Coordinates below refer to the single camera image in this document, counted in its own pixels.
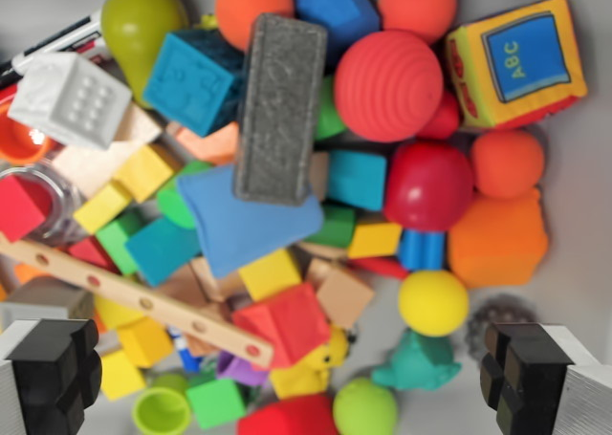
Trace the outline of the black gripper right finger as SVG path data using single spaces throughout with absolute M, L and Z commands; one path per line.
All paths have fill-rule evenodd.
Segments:
M 494 323 L 480 366 L 504 434 L 609 434 L 611 367 L 565 326 Z

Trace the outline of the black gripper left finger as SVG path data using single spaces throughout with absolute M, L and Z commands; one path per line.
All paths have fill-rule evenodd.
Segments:
M 1 432 L 77 434 L 98 398 L 91 319 L 15 320 L 1 334 Z

